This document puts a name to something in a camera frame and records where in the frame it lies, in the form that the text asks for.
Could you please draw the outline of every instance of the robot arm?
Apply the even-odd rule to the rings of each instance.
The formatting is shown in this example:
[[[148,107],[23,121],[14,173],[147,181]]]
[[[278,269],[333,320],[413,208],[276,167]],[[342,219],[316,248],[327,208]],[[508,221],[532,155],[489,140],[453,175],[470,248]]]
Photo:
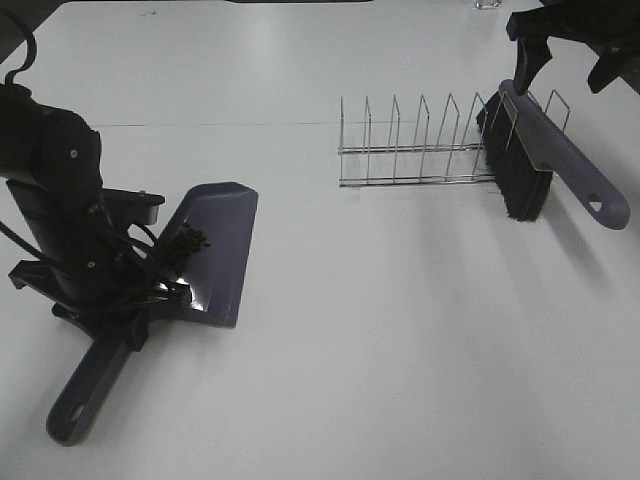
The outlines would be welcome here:
[[[589,86],[598,93],[640,57],[640,2],[637,0],[560,0],[553,5],[512,14],[507,25],[511,40],[518,42],[514,77],[522,95],[551,60],[549,37],[564,38],[604,48],[589,75]]]
[[[136,263],[123,238],[132,223],[153,223],[163,198],[104,190],[100,136],[79,115],[39,105],[18,85],[0,85],[0,109],[0,175],[64,294],[56,300],[81,313],[149,285],[151,262]]]

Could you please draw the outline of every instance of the handle hole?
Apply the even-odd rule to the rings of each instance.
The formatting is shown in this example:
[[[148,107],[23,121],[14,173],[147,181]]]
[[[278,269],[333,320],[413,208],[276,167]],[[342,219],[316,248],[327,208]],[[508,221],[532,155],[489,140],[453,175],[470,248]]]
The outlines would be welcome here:
[[[75,407],[71,411],[71,415],[69,415],[69,421],[71,423],[76,423],[80,418],[80,415],[82,415],[82,410],[84,410],[84,404],[80,404],[77,407]]]
[[[593,208],[596,212],[599,212],[602,209],[602,201],[600,200],[600,197],[598,197],[595,193],[590,194],[587,200],[589,201],[589,205],[591,206],[591,208]]]

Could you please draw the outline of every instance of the hand brush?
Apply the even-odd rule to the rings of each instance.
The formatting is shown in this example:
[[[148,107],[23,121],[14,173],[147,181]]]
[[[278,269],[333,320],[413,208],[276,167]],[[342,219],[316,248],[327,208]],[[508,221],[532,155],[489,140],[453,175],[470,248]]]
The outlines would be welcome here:
[[[624,196],[528,95],[516,95],[513,81],[500,84],[476,120],[509,217],[536,220],[556,172],[602,225],[615,230],[627,225]]]

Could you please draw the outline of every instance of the black cable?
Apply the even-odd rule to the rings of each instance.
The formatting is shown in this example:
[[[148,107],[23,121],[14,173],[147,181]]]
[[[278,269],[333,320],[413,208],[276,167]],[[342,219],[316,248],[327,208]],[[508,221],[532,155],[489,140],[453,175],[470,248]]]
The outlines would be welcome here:
[[[110,227],[106,227],[106,226],[100,226],[98,228],[98,230],[102,231],[103,233],[107,233],[109,235],[111,235],[112,237],[117,238],[118,240],[123,241],[124,243],[127,243],[128,245],[137,248],[138,250],[143,251],[144,253],[147,254],[147,256],[149,258],[151,258],[152,260],[154,260],[157,263],[157,259],[155,258],[155,252],[153,251],[153,247],[151,245],[147,245],[146,243],[137,240],[135,238],[131,238],[129,235],[126,234],[122,234],[120,232],[118,232],[117,230],[115,230],[114,228],[110,228]]]
[[[24,240],[16,232],[11,230],[2,221],[0,221],[0,233],[3,233],[9,240],[11,240],[13,243],[18,245],[20,248],[22,248],[26,252],[28,252],[31,255],[33,255],[34,257],[36,257],[41,262],[46,263],[47,265],[49,265],[50,267],[55,268],[56,270],[60,270],[61,272],[67,273],[67,269],[61,263],[58,263],[53,258],[47,257],[44,253],[42,253],[40,250],[35,248],[29,242]]]
[[[15,78],[16,74],[28,70],[31,65],[33,65],[33,62],[35,62],[36,55],[38,54],[38,44],[36,43],[36,38],[33,36],[31,29],[15,13],[7,8],[0,8],[0,14],[4,15],[11,22],[13,22],[13,24],[18,27],[22,35],[24,35],[25,40],[27,41],[27,56],[24,59],[24,63],[20,68],[11,70],[4,77],[5,85],[13,85],[13,79]]]
[[[154,246],[158,243],[158,237],[156,237],[153,234],[153,232],[151,230],[149,230],[149,228],[146,225],[143,225],[142,223],[139,223],[139,222],[133,222],[133,225],[135,225],[140,230],[142,230],[147,235],[147,237],[149,237],[149,239],[151,239],[151,241],[153,242]]]

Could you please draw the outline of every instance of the gray dustpan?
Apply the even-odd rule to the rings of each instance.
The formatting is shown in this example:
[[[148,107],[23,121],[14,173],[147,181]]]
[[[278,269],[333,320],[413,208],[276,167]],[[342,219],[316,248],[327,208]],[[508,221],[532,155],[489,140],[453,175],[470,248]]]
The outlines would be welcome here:
[[[166,274],[191,288],[185,320],[235,327],[258,194],[234,182],[193,187],[158,239]]]

